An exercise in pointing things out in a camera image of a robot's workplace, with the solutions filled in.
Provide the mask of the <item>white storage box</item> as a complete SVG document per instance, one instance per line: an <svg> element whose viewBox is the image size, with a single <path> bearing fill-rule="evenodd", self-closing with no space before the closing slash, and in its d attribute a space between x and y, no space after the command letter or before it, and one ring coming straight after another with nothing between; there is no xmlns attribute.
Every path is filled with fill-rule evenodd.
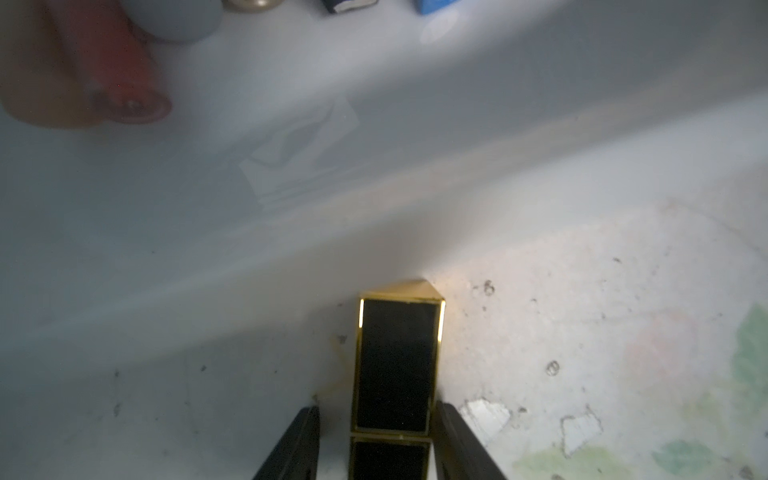
<svg viewBox="0 0 768 480"><path fill-rule="evenodd" d="M1 387L259 328L767 159L763 1L288 1L148 125L1 118Z"/></svg>

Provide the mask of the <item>gold lipstick tube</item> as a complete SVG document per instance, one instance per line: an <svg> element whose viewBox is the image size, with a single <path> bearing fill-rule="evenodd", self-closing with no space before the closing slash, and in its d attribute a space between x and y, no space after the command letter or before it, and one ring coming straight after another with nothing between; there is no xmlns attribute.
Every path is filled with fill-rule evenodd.
<svg viewBox="0 0 768 480"><path fill-rule="evenodd" d="M226 6L243 13L261 13L281 5L284 0L224 0Z"/></svg>

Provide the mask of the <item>black round lipstick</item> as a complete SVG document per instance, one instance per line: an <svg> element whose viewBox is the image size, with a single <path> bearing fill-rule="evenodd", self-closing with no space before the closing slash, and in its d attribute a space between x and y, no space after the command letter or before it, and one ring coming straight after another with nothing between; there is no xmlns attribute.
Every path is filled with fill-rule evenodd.
<svg viewBox="0 0 768 480"><path fill-rule="evenodd" d="M377 3L378 0L322 0L323 6L330 14L342 14L368 8Z"/></svg>

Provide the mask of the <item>silver lipstick tube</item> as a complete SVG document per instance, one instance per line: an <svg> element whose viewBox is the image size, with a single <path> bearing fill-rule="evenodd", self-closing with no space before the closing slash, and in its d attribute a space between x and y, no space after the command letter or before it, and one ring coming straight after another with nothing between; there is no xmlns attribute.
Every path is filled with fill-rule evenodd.
<svg viewBox="0 0 768 480"><path fill-rule="evenodd" d="M220 25L220 0L120 0L127 17L145 33L169 42L194 42Z"/></svg>

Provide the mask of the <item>beige lip gloss tube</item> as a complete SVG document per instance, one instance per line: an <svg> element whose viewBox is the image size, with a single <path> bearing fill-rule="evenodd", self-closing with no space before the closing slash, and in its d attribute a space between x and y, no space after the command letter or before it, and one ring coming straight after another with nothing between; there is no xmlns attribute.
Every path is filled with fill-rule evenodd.
<svg viewBox="0 0 768 480"><path fill-rule="evenodd" d="M83 129L101 122L43 1L1 3L1 105L37 127Z"/></svg>

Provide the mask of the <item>pink lip gloss tube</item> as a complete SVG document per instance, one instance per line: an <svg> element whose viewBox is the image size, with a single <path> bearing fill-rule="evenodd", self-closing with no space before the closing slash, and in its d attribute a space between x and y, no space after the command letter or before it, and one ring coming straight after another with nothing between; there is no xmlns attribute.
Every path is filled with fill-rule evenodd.
<svg viewBox="0 0 768 480"><path fill-rule="evenodd" d="M117 1L48 1L90 108L123 124L148 124L172 110L159 75Z"/></svg>

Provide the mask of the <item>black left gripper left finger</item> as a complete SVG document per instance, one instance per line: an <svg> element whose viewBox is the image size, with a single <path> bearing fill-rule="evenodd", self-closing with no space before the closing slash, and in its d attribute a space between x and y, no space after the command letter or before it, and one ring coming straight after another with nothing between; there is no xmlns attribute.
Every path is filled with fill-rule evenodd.
<svg viewBox="0 0 768 480"><path fill-rule="evenodd" d="M254 480L315 480L320 446L320 409L301 409Z"/></svg>

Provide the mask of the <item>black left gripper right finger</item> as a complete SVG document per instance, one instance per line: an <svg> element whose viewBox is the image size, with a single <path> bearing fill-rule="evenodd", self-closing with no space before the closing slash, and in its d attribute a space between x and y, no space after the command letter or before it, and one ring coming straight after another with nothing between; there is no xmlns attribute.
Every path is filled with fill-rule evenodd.
<svg viewBox="0 0 768 480"><path fill-rule="evenodd" d="M431 414L430 438L439 480L506 479L453 405L436 402Z"/></svg>

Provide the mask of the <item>pink blue gradient lipstick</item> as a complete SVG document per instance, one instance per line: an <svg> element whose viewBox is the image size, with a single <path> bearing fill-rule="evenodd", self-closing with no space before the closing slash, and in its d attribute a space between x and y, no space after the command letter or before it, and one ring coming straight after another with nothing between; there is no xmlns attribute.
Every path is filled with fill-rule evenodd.
<svg viewBox="0 0 768 480"><path fill-rule="evenodd" d="M429 15L455 2L456 0L416 0L415 4L420 15Z"/></svg>

